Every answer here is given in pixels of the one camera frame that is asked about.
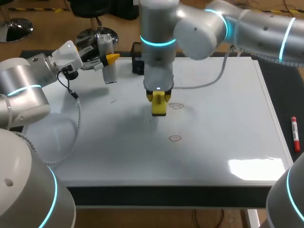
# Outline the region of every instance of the blue light ring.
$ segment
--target blue light ring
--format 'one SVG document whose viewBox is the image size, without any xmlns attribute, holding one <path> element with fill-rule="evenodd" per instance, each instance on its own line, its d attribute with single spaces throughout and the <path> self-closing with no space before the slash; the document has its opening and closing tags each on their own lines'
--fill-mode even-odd
<svg viewBox="0 0 304 228">
<path fill-rule="evenodd" d="M 290 174 L 290 170 L 291 168 L 289 169 L 288 171 L 288 175 L 287 175 L 287 180 L 286 180 L 286 186 L 287 186 L 287 193 L 288 193 L 288 197 L 290 199 L 290 202 L 291 204 L 293 205 L 294 207 L 294 210 L 296 211 L 296 213 L 298 214 L 298 216 L 302 219 L 302 221 L 304 222 L 304 216 L 302 215 L 302 213 L 300 212 L 299 208 L 296 206 L 295 202 L 294 202 L 294 199 L 291 195 L 291 192 L 290 192 L 290 188 L 289 188 L 289 174 Z"/>
<path fill-rule="evenodd" d="M 142 36 L 141 36 L 141 40 L 143 41 L 143 43 L 147 44 L 147 45 L 150 45 L 150 46 L 154 46 L 154 47 L 164 47 L 164 46 L 168 46 L 168 45 L 171 45 L 173 44 L 176 39 L 173 39 L 169 42 L 166 42 L 166 43 L 152 43 L 152 42 L 149 42 L 147 40 L 145 40 Z"/>
<path fill-rule="evenodd" d="M 30 85 L 30 86 L 26 86 L 26 87 L 23 87 L 23 88 L 20 88 L 20 89 L 16 89 L 15 91 L 9 93 L 7 96 L 12 96 L 16 93 L 19 93 L 19 92 L 23 91 L 23 90 L 30 89 L 30 88 L 35 88 L 35 87 L 40 87 L 41 88 L 40 85 Z"/>
<path fill-rule="evenodd" d="M 222 21 L 224 22 L 224 24 L 225 24 L 225 26 L 226 26 L 226 36 L 225 36 L 225 39 L 226 39 L 226 37 L 227 37 L 227 35 L 228 35 L 228 24 L 227 24 L 225 18 L 223 17 L 222 13 L 220 13 L 220 12 L 218 12 L 218 11 L 215 11 L 215 10 L 212 10 L 212 9 L 205 9 L 205 11 L 206 11 L 206 12 L 214 13 L 214 14 L 218 15 L 218 16 L 222 19 Z"/>
<path fill-rule="evenodd" d="M 284 39 L 283 39 L 283 42 L 282 42 L 282 45 L 281 45 L 281 49 L 280 49 L 280 54 L 279 54 L 279 60 L 280 61 L 283 61 L 283 53 L 284 53 L 285 44 L 286 44 L 286 41 L 287 41 L 287 38 L 288 38 L 288 35 L 289 35 L 289 32 L 290 32 L 290 29 L 291 29 L 294 21 L 295 21 L 295 18 L 292 18 L 291 21 L 288 24 L 286 33 L 284 35 Z"/>
<path fill-rule="evenodd" d="M 55 204 L 56 204 L 56 200 L 57 200 L 57 191 L 58 191 L 58 189 L 57 189 L 57 180 L 56 180 L 55 174 L 53 173 L 52 170 L 51 170 L 51 173 L 53 174 L 54 183 L 55 183 L 55 194 L 54 194 L 54 199 L 53 199 L 52 206 L 51 206 L 51 208 L 50 208 L 50 210 L 49 210 L 49 212 L 48 212 L 46 218 L 43 220 L 43 222 L 41 223 L 41 225 L 39 226 L 39 228 L 43 228 L 44 225 L 47 223 L 49 217 L 51 216 L 51 214 L 52 214 L 52 212 L 53 212 L 53 210 L 54 210 L 54 207 L 55 207 Z"/>
</svg>

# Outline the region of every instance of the drawn circle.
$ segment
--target drawn circle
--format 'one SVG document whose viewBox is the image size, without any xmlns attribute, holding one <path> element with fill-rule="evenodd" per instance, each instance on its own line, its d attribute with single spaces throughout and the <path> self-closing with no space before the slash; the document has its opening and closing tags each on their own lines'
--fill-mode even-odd
<svg viewBox="0 0 304 228">
<path fill-rule="evenodd" d="M 177 141 L 181 140 L 181 137 L 179 135 L 172 135 L 169 137 L 169 139 L 172 142 L 177 142 Z"/>
<path fill-rule="evenodd" d="M 172 109 L 181 109 L 184 107 L 183 104 L 179 104 L 179 103 L 170 103 L 169 106 L 172 108 Z"/>
</svg>

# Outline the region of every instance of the red marker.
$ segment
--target red marker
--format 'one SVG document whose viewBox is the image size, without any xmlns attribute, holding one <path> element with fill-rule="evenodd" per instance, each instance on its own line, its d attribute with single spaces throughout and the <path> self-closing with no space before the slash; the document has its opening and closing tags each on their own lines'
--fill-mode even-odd
<svg viewBox="0 0 304 228">
<path fill-rule="evenodd" d="M 293 136 L 294 136 L 294 151 L 300 152 L 298 126 L 296 124 L 296 117 L 294 117 L 294 116 L 291 118 L 291 126 L 293 128 Z"/>
</svg>

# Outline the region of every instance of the floor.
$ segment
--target floor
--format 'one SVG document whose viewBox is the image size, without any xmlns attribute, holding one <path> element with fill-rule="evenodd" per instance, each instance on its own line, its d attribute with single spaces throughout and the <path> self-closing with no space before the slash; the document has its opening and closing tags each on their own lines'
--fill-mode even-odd
<svg viewBox="0 0 304 228">
<path fill-rule="evenodd" d="M 203 8 L 205 0 L 181 0 L 187 5 Z M 247 0 L 230 0 L 230 2 L 246 2 Z M 248 0 L 250 6 L 261 10 L 284 10 L 283 0 Z M 304 9 L 304 1 L 287 0 L 290 9 Z M 8 4 L 15 8 L 66 8 L 63 0 L 15 0 Z M 28 38 L 9 44 L 0 43 L 0 61 L 18 57 L 22 50 L 57 49 L 67 40 L 75 40 L 82 30 L 90 27 L 90 20 L 74 17 L 71 12 L 21 11 L 10 12 L 10 16 L 27 18 L 34 23 L 34 31 Z M 114 29 L 120 36 L 115 50 L 130 51 L 132 43 L 139 39 L 139 21 L 126 21 L 111 15 L 100 17 L 105 27 Z M 227 50 L 227 45 L 219 51 Z M 259 210 L 261 221 L 266 219 L 265 210 Z M 219 209 L 198 209 L 197 221 L 201 228 L 216 228 L 220 220 Z M 245 228 L 242 211 L 225 209 L 224 221 L 221 228 Z M 78 209 L 77 228 L 194 228 L 197 226 L 193 219 L 192 209 Z"/>
</svg>

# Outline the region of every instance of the white table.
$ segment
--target white table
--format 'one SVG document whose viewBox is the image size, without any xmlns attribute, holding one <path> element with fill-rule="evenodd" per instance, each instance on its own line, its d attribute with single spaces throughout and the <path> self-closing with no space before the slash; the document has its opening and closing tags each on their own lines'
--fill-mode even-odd
<svg viewBox="0 0 304 228">
<path fill-rule="evenodd" d="M 216 78 L 222 57 L 177 58 L 176 86 Z M 223 77 L 196 90 L 174 90 L 166 117 L 152 117 L 143 76 L 130 58 L 116 63 L 118 82 L 79 71 L 71 82 L 82 104 L 75 152 L 55 167 L 68 187 L 272 186 L 292 165 L 258 62 L 229 57 Z M 75 100 L 59 83 L 44 88 L 51 114 L 25 128 L 44 160 L 71 147 L 78 119 Z M 181 140 L 173 142 L 170 136 Z"/>
</svg>

